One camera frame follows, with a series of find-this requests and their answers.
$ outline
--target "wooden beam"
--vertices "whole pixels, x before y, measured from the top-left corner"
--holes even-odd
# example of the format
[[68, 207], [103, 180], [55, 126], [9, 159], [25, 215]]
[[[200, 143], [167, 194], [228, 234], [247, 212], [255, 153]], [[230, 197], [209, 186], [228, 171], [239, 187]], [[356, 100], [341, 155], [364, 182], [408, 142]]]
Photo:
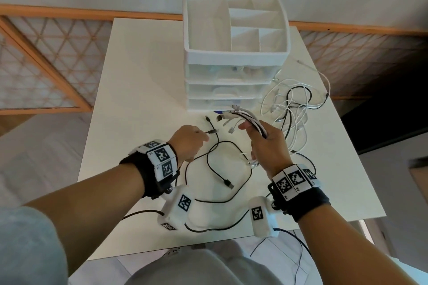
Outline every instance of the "wooden beam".
[[0, 16], [0, 33], [18, 49], [28, 61], [39, 68], [56, 87], [65, 93], [82, 111], [90, 111], [91, 105], [72, 87], [38, 49], [4, 16]]
[[363, 26], [338, 23], [289, 22], [300, 31], [329, 31], [338, 33], [363, 33], [380, 35], [428, 36], [428, 30], [400, 29], [385, 26]]
[[[0, 4], [0, 15], [24, 17], [49, 17], [71, 19], [109, 20], [114, 18], [164, 19], [183, 20], [180, 14], [162, 14], [157, 12], [132, 12], [119, 10], [95, 10], [61, 7], [40, 7]], [[428, 36], [428, 30], [419, 28], [401, 29], [384, 26], [352, 25], [338, 23], [296, 22], [290, 21], [290, 26], [296, 26], [302, 31], [329, 31], [339, 33], [363, 33], [382, 35]]]
[[86, 111], [87, 110], [83, 110], [80, 107], [21, 108], [21, 109], [2, 109], [0, 110], [0, 115], [81, 113]]
[[39, 7], [0, 4], [0, 15], [24, 17], [48, 17], [71, 19], [97, 19], [113, 21], [115, 18], [183, 20], [183, 15], [157, 12], [135, 12], [118, 10], [95, 10], [60, 7]]
[[372, 96], [330, 96], [332, 100], [366, 100]]

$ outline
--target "forearm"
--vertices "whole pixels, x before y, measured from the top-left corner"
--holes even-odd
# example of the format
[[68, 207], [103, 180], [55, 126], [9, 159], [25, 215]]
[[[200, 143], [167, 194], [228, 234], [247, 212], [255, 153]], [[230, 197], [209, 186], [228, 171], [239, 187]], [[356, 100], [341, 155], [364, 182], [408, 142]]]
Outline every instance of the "forearm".
[[330, 205], [298, 222], [324, 284], [415, 284]]
[[144, 194], [133, 164], [121, 164], [25, 206], [47, 215], [64, 246], [71, 275]]

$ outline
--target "person's left hand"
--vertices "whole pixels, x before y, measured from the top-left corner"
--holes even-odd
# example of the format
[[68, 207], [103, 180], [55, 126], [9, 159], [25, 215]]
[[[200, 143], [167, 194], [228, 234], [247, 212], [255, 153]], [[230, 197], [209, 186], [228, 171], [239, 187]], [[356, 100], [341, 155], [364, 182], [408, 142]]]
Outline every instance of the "person's left hand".
[[169, 139], [168, 143], [177, 153], [177, 162], [180, 167], [184, 161], [192, 162], [208, 135], [197, 126], [183, 125]]

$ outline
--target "person's right hand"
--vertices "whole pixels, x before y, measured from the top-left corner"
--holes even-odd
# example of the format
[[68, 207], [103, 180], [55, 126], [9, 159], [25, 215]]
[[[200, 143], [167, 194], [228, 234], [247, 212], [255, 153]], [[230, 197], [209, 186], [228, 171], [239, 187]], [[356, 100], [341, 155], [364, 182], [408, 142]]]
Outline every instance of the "person's right hand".
[[260, 121], [267, 132], [267, 139], [248, 122], [245, 121], [238, 127], [246, 130], [251, 139], [251, 158], [257, 160], [263, 169], [266, 170], [269, 179], [272, 179], [281, 170], [293, 165], [287, 149], [283, 132], [276, 127]]

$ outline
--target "drawer organizer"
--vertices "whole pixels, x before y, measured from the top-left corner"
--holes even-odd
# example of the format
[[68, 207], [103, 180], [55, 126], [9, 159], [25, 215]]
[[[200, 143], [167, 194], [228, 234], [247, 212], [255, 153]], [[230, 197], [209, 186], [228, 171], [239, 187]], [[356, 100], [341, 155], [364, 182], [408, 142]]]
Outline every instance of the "drawer organizer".
[[254, 107], [290, 53], [279, 0], [183, 0], [183, 25], [188, 110]]

